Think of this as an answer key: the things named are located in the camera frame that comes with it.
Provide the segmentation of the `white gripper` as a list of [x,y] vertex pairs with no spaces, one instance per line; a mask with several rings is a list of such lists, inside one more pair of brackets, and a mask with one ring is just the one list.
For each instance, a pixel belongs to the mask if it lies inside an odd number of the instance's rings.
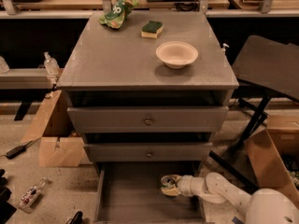
[[161,191],[164,195],[170,197],[177,197],[180,195],[186,197],[192,197],[192,180],[193,177],[191,175],[170,175],[169,178],[172,180],[173,183],[177,183],[176,186],[170,187],[161,187]]

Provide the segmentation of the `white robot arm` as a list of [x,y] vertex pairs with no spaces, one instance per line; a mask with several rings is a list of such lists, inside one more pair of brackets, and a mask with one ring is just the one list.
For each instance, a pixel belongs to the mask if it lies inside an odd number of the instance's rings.
[[274,189],[258,189],[248,194],[219,173],[205,177],[165,175],[161,178],[164,195],[197,196],[209,203],[228,201],[245,216],[245,224],[299,224],[299,210],[293,202]]

